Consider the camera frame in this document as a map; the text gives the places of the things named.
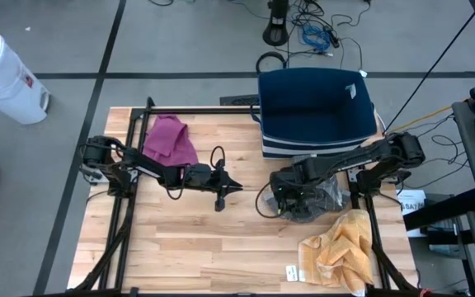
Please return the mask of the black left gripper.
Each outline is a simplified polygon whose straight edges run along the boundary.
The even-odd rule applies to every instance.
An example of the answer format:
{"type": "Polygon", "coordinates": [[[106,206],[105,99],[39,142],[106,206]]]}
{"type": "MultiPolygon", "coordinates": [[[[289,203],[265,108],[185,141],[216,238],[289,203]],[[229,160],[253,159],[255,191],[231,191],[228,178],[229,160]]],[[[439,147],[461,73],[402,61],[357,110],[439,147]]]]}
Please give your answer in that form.
{"type": "Polygon", "coordinates": [[[187,189],[209,191],[216,194],[216,201],[214,202],[215,211],[224,210],[224,196],[242,190],[242,184],[234,181],[230,176],[225,176],[224,165],[225,161],[220,159],[216,162],[215,168],[208,164],[197,163],[186,170],[187,189]]]}

